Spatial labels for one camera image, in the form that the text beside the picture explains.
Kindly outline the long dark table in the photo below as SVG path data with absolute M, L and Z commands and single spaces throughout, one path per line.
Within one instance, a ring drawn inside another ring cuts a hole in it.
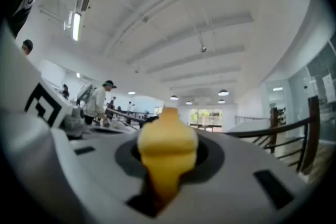
M 113 115 L 116 115 L 117 120 L 119 121 L 119 118 L 124 118 L 124 124 L 126 126 L 134 128 L 132 125 L 132 122 L 137 122 L 139 125 L 139 129 L 143 128 L 143 126 L 147 123 L 153 122 L 157 120 L 158 116 L 149 116 L 148 113 L 140 113 L 140 116 L 138 116 L 137 113 L 133 112 L 127 112 L 127 111 L 118 111 L 110 108 L 106 108 L 105 115 L 108 117 L 112 117 Z

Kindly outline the glass entrance door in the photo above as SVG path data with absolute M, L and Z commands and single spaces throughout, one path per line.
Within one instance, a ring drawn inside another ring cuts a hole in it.
M 222 110 L 221 109 L 190 109 L 189 126 L 208 131 L 222 132 Z

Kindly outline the long ceiling tube light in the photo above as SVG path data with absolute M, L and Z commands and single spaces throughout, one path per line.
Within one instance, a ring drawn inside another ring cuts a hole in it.
M 79 39 L 79 29 L 80 29 L 81 15 L 75 13 L 73 17 L 73 26 L 72 26 L 72 38 L 74 41 Z

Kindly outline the dark wooden stair railing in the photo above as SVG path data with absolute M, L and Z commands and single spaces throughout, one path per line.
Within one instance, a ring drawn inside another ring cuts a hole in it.
M 298 159 L 289 163 L 289 167 L 295 167 L 297 173 L 308 174 L 311 171 L 316 157 L 320 138 L 320 107 L 317 95 L 308 99 L 309 116 L 298 122 L 282 126 L 272 126 L 268 129 L 227 132 L 227 135 L 236 138 L 254 138 L 253 144 L 257 144 L 270 154 L 275 153 L 275 149 L 289 144 L 301 142 L 301 147 L 294 151 L 285 153 L 277 158 L 282 160 L 290 156 L 299 155 Z M 303 134 L 282 143 L 277 143 L 277 137 L 293 130 L 302 130 Z

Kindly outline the person's black printed shirt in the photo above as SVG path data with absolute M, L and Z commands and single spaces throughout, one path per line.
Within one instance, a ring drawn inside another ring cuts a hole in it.
M 35 0 L 13 0 L 5 18 L 14 37 L 17 37 L 25 24 Z

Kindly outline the glass partition wall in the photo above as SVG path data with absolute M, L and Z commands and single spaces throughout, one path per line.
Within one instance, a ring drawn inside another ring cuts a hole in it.
M 327 42 L 305 66 L 288 78 L 265 82 L 268 102 L 280 113 L 284 125 L 309 116 L 308 99 L 317 96 L 320 111 L 320 141 L 336 144 L 336 48 Z

